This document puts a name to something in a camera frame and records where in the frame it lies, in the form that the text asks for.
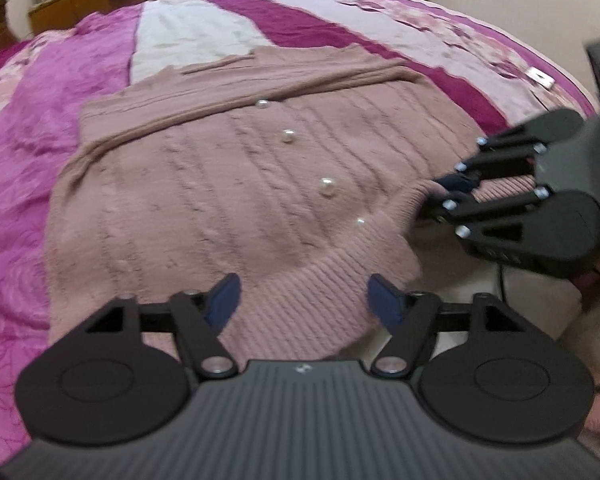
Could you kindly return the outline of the pink knitted cardigan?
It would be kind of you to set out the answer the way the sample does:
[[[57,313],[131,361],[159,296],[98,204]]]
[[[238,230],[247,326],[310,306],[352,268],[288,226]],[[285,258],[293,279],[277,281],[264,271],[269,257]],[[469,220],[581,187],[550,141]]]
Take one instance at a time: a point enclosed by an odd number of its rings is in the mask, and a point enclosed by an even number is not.
[[[407,243],[477,123],[427,77],[359,46],[260,47],[87,102],[50,199],[50,339],[130,292],[161,302],[235,273],[239,362],[317,360],[376,325],[374,273]]]

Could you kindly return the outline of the purple floral bedspread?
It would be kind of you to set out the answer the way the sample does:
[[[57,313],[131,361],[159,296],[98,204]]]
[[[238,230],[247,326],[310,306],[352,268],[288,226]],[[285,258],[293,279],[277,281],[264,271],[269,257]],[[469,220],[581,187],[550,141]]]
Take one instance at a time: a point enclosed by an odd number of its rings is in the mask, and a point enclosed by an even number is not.
[[[43,231],[50,191],[78,144],[81,105],[160,68],[293,47],[362,44],[403,56],[496,133],[549,107],[598,105],[576,78],[494,25],[425,0],[156,0],[46,32],[0,67],[0,463],[28,437],[15,380],[46,346]],[[547,91],[526,76],[552,76]]]

